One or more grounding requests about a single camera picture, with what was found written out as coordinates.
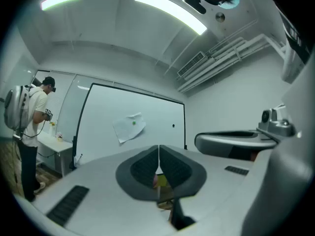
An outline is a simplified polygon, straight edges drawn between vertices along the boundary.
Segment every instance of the whiteboard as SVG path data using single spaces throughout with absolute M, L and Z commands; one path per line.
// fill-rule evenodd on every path
M 142 113 L 146 127 L 134 139 L 120 144 L 113 121 Z M 151 95 L 92 84 L 77 129 L 78 165 L 152 145 L 185 146 L 185 106 Z

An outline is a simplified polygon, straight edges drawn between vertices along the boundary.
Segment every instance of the person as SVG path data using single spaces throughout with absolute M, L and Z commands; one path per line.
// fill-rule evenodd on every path
M 46 77 L 39 87 L 30 90 L 29 101 L 29 124 L 23 132 L 22 140 L 18 143 L 22 172 L 21 180 L 24 196 L 28 201 L 35 199 L 36 193 L 45 188 L 45 183 L 39 183 L 36 174 L 37 155 L 37 128 L 38 124 L 44 120 L 49 121 L 50 116 L 46 113 L 47 95 L 55 91 L 55 80 Z
M 218 5 L 233 0 L 205 0 Z M 273 0 L 280 12 L 290 47 L 306 64 L 315 43 L 312 23 L 313 0 Z

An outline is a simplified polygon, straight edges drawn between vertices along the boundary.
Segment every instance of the white t-shirt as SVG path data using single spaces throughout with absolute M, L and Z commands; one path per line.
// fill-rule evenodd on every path
M 33 116 L 35 111 L 46 111 L 46 103 L 47 103 L 47 94 L 44 92 L 43 89 L 40 87 L 32 88 L 30 90 L 30 101 L 29 101 L 29 124 L 24 130 L 24 134 L 22 136 L 22 142 L 29 147 L 37 147 L 37 129 L 38 124 L 33 122 Z

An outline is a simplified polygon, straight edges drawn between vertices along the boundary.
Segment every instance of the floor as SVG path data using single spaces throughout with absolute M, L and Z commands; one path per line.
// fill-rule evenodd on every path
M 23 188 L 21 184 L 21 162 L 19 161 L 19 149 L 17 144 L 12 141 L 1 141 L 0 142 L 0 168 L 7 180 L 9 188 L 14 194 L 24 196 Z M 14 179 L 14 169 L 17 176 L 17 183 Z M 46 186 L 53 184 L 58 181 L 60 177 L 56 174 L 52 174 L 41 167 L 40 164 L 36 167 L 36 178 L 39 182 L 44 182 Z

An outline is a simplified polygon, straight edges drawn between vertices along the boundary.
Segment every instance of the paper sheet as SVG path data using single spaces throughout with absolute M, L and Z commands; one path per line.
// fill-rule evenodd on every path
M 113 121 L 113 127 L 120 143 L 137 136 L 145 126 L 146 123 L 141 113 Z

